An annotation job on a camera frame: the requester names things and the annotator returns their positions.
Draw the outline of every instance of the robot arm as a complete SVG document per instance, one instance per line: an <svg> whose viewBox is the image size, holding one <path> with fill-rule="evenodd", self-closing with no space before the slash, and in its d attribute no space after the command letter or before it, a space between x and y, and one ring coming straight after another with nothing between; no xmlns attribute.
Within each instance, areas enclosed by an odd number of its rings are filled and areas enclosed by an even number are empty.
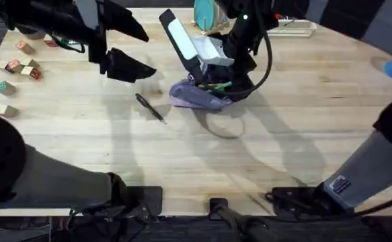
<svg viewBox="0 0 392 242"><path fill-rule="evenodd" d="M134 83L156 71L121 50L107 51L106 30L118 30L149 41L131 11L110 0L0 0L0 18L10 30L18 28L23 34L50 34L63 48L67 46L59 43L55 36L88 45L89 61L99 64L100 73L107 73L109 78ZM78 52L85 52L84 47Z"/></svg>

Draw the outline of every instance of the black pen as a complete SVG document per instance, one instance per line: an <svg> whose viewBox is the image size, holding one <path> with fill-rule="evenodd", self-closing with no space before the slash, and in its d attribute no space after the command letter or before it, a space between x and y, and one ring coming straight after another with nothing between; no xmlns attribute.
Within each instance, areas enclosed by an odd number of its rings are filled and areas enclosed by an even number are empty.
<svg viewBox="0 0 392 242"><path fill-rule="evenodd" d="M154 117L158 118L158 120L162 121L164 124L166 123L164 121L164 118L161 117L161 114L159 114L150 104L149 102L143 98L139 93L136 93L136 100L142 104L142 106L146 107Z"/></svg>

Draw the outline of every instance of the wooden block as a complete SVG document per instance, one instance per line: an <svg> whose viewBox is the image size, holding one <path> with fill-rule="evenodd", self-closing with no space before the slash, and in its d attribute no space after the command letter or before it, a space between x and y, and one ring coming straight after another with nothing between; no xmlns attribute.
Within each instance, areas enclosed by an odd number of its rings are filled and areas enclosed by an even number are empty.
<svg viewBox="0 0 392 242"><path fill-rule="evenodd" d="M15 46L26 54L36 53L36 51L29 44L25 43L22 40L20 40Z"/></svg>
<svg viewBox="0 0 392 242"><path fill-rule="evenodd" d="M6 81L0 82L0 93L6 96L13 95L16 92L16 87Z"/></svg>
<svg viewBox="0 0 392 242"><path fill-rule="evenodd" d="M29 76L34 80L40 80L42 77L42 73L34 67L24 67L21 71L21 75Z"/></svg>
<svg viewBox="0 0 392 242"><path fill-rule="evenodd" d="M1 66L1 67L0 67L0 70L5 71L6 73L11 73L11 74L14 74L14 73L15 73L15 71L12 71L12 70L9 68L9 64L6 64L6 65L4 65L4 66Z"/></svg>
<svg viewBox="0 0 392 242"><path fill-rule="evenodd" d="M11 105L0 104L0 116L6 118L12 118L17 116L18 109L12 107Z"/></svg>
<svg viewBox="0 0 392 242"><path fill-rule="evenodd" d="M35 60L33 60L33 59L26 59L26 60L23 60L23 61L21 62L21 65L23 65L23 66L25 66L25 67L34 67L34 68L40 70L40 65L39 65L39 63L37 63L37 62L36 62Z"/></svg>
<svg viewBox="0 0 392 242"><path fill-rule="evenodd" d="M22 69L24 68L23 65L19 62L19 60L13 60L7 64L7 67L12 70L14 73L21 73Z"/></svg>
<svg viewBox="0 0 392 242"><path fill-rule="evenodd" d="M45 35L45 37L43 38L43 42L47 44L49 47L58 46L49 34Z"/></svg>

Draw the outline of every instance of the wooden tabletop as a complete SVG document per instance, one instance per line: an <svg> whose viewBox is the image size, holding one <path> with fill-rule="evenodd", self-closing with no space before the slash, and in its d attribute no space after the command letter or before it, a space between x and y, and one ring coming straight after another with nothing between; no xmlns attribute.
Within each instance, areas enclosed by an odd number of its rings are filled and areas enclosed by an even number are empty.
<svg viewBox="0 0 392 242"><path fill-rule="evenodd" d="M144 43L109 32L110 47L158 69L129 85L106 79L86 54L49 48L8 32L0 65L32 57L41 81L0 70L0 82L18 88L0 104L18 108L8 119L40 152L90 171L114 172L128 185L161 186L164 215L207 213L212 197L229 199L244 214L272 214L262 194L276 186L316 186L329 177L373 131L392 101L392 79L380 70L385 53L319 28L311 38L273 38L274 66L259 91L218 114L171 107L168 92L186 76L158 16L164 9L132 9L149 37ZM192 9L173 9L191 35ZM37 51L28 56L15 44ZM267 57L262 44L258 81ZM143 91L167 125L136 102ZM392 187L367 208L392 198ZM0 215L63 215L66 210L0 210ZM382 214L392 214L392 208Z"/></svg>

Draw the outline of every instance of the cable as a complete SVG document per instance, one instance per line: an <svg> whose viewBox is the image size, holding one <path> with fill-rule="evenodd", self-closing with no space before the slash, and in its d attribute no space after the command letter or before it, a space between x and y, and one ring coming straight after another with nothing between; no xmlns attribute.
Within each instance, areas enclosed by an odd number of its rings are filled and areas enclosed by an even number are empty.
<svg viewBox="0 0 392 242"><path fill-rule="evenodd" d="M142 233L145 229L147 228L147 225L143 225L138 231L136 231L129 239L127 242L133 241L133 239L136 239L136 237Z"/></svg>
<svg viewBox="0 0 392 242"><path fill-rule="evenodd" d="M356 218L359 216L364 216L368 214L372 214L374 212L378 212L381 210L384 210L386 208L392 207L392 200L386 201L382 204L373 206L372 208L368 208L366 210L360 211L360 212L355 212L352 214L341 214L337 216L328 216L328 217L323 217L323 218L308 218L308 219L303 219L303 220L284 220L281 218L276 218L275 216L267 216L264 217L267 220L272 220L275 222L280 222L280 223L316 223L316 222L328 222L328 221L339 221L339 220L346 220L346 219L351 219L351 218Z"/></svg>
<svg viewBox="0 0 392 242"><path fill-rule="evenodd" d="M255 85L249 89L246 89L244 91L233 91L232 92L232 91L219 91L219 90L215 89L214 87L211 87L206 82L206 80L208 79L208 75L203 75L202 80L200 80L201 84L203 84L203 86L205 86L207 89L211 90L213 93L219 93L219 94L223 94L223 95L248 94L248 93L251 93L251 92L257 90L259 87L261 87L264 84L264 82L266 81L266 79L269 77L270 71L272 70L272 63L273 63L272 45L270 44L268 32L266 31L266 28L264 26L264 21L263 21L262 13L260 12L260 6L258 5L258 0L253 0L253 4L254 4L254 11L256 13L256 17L258 20L258 25L260 27L260 33L263 35L264 42L266 43L266 49L268 51L268 59L269 60L268 60L268 66L266 68L264 76L257 83L257 85Z"/></svg>

